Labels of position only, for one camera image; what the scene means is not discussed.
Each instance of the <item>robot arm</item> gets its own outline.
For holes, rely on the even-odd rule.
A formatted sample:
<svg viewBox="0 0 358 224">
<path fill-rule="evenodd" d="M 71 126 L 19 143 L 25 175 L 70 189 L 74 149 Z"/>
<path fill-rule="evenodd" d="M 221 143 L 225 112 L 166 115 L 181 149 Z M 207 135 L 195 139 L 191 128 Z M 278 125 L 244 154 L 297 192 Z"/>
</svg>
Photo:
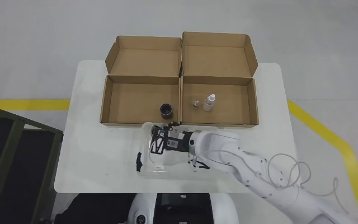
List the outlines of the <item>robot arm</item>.
<svg viewBox="0 0 358 224">
<path fill-rule="evenodd" d="M 175 126 L 179 125 L 152 129 L 151 153 L 161 154 L 163 150 L 187 152 L 193 156 L 193 165 L 200 159 L 211 169 L 232 173 L 240 183 L 296 224 L 354 223 L 347 215 L 296 184 L 298 177 L 288 184 L 289 178 L 265 158 L 242 151 L 236 136 L 224 132 L 178 132 L 178 127 L 175 132 Z"/>
</svg>

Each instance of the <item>open cardboard box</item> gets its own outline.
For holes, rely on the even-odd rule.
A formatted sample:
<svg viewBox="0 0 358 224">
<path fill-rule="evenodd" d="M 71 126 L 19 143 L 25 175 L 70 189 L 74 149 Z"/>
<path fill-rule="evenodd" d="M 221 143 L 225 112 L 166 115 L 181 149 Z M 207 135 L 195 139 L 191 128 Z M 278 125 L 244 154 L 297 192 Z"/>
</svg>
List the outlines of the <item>open cardboard box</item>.
<svg viewBox="0 0 358 224">
<path fill-rule="evenodd" d="M 118 36 L 106 58 L 106 77 L 100 122 L 142 125 L 168 122 L 159 108 L 168 103 L 171 120 L 180 118 L 181 39 Z"/>
<path fill-rule="evenodd" d="M 246 34 L 184 32 L 181 116 L 184 124 L 252 127 L 258 124 L 257 60 Z M 215 105 L 204 111 L 206 97 Z M 193 101 L 199 101 L 199 108 Z"/>
</svg>

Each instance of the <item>gray floor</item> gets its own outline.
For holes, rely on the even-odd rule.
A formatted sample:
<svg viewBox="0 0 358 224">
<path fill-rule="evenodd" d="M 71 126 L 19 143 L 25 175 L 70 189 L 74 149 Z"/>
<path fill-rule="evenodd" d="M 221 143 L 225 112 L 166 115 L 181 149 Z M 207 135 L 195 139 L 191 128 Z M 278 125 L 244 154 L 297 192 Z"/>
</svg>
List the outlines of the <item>gray floor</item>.
<svg viewBox="0 0 358 224">
<path fill-rule="evenodd" d="M 78 62 L 105 59 L 117 35 L 245 33 L 259 62 L 281 65 L 287 98 L 358 155 L 357 18 L 356 0 L 5 0 L 0 2 L 0 98 L 70 98 Z M 62 130 L 67 117 L 66 111 L 15 113 Z M 291 122 L 298 156 L 312 168 L 309 189 L 330 191 L 337 176 L 339 198 L 358 213 L 340 153 L 294 116 Z M 58 195 L 55 211 L 72 198 Z"/>
</svg>

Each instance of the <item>yellow tape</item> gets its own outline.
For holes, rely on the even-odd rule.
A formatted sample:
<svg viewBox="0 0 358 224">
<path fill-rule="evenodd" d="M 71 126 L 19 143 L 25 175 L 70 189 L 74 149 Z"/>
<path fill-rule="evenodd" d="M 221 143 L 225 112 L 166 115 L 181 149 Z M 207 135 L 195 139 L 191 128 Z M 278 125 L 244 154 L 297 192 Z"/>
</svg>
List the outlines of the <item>yellow tape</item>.
<svg viewBox="0 0 358 224">
<path fill-rule="evenodd" d="M 2 110 L 68 110 L 69 99 L 0 99 Z"/>
<path fill-rule="evenodd" d="M 329 144 L 336 147 L 342 154 L 356 203 L 358 204 L 358 163 L 353 148 L 342 138 L 321 124 L 318 120 L 309 115 L 306 111 L 298 107 L 294 102 L 288 100 L 287 103 L 291 114 L 297 117 L 301 122 L 316 132 Z"/>
</svg>

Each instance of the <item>black cloth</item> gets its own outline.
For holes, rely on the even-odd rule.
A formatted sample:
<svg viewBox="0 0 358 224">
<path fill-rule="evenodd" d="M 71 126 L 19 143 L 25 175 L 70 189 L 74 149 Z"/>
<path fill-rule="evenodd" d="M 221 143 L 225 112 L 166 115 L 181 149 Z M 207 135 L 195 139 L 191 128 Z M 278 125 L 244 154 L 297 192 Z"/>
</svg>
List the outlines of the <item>black cloth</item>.
<svg viewBox="0 0 358 224">
<path fill-rule="evenodd" d="M 55 224 L 118 224 L 127 221 L 135 194 L 79 194 Z"/>
</svg>

